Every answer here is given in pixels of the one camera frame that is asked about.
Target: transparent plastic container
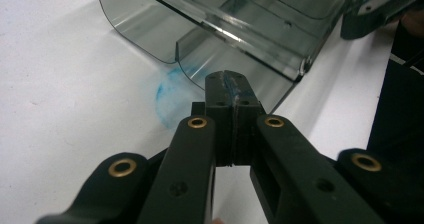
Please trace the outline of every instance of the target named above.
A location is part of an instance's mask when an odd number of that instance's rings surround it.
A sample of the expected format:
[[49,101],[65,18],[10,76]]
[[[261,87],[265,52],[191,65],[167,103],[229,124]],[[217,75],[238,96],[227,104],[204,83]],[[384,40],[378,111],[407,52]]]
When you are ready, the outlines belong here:
[[311,67],[350,0],[100,0],[114,28],[199,87],[245,75],[272,112]]

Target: blue marker stain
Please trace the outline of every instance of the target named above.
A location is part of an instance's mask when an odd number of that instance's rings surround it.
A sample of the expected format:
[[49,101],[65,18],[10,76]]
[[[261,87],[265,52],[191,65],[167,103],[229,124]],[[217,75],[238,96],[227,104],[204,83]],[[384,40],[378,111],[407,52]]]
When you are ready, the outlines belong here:
[[191,103],[201,100],[204,100],[203,90],[191,82],[180,67],[176,67],[158,86],[156,115],[166,128],[176,128],[182,119],[190,116]]

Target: white background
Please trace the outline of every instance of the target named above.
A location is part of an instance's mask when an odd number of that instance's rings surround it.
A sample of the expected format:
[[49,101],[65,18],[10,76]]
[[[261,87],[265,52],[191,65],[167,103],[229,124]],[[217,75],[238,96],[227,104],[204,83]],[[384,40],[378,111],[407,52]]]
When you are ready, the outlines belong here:
[[[276,112],[323,154],[365,148],[392,30],[330,36]],[[0,0],[0,222],[64,211],[104,159],[166,148],[203,93],[122,38],[98,0]],[[217,170],[214,216],[264,223],[248,168]]]

